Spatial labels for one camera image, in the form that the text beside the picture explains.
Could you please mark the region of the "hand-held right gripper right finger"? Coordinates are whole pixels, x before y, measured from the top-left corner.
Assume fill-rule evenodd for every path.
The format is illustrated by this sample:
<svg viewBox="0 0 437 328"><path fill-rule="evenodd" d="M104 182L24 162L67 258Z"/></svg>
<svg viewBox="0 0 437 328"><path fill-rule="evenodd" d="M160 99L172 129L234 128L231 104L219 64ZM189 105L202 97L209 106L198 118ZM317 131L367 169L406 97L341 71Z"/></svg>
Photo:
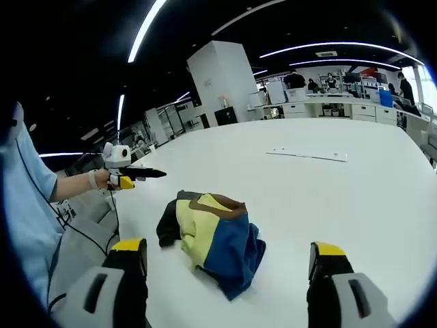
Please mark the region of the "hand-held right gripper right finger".
<svg viewBox="0 0 437 328"><path fill-rule="evenodd" d="M395 327L385 294L352 268L342 248L310 246L307 314L309 327Z"/></svg>

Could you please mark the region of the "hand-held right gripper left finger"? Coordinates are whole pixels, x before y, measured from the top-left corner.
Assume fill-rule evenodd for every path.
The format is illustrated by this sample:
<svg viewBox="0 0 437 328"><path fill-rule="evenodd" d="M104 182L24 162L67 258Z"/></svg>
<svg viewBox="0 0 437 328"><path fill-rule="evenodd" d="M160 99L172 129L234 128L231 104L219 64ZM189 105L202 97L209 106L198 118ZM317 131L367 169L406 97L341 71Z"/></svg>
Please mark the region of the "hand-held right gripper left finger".
<svg viewBox="0 0 437 328"><path fill-rule="evenodd" d="M63 298L64 327L148 327L147 241L120 241Z"/></svg>

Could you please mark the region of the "person's left hand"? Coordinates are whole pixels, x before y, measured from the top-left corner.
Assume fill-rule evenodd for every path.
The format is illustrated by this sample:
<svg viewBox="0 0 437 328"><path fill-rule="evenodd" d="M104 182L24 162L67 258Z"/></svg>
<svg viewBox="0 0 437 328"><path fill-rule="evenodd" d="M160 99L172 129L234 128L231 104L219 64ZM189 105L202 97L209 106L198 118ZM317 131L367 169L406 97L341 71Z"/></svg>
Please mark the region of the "person's left hand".
<svg viewBox="0 0 437 328"><path fill-rule="evenodd" d="M107 189L109 185L109 171L94 169L88 172L89 184L92 189Z"/></svg>

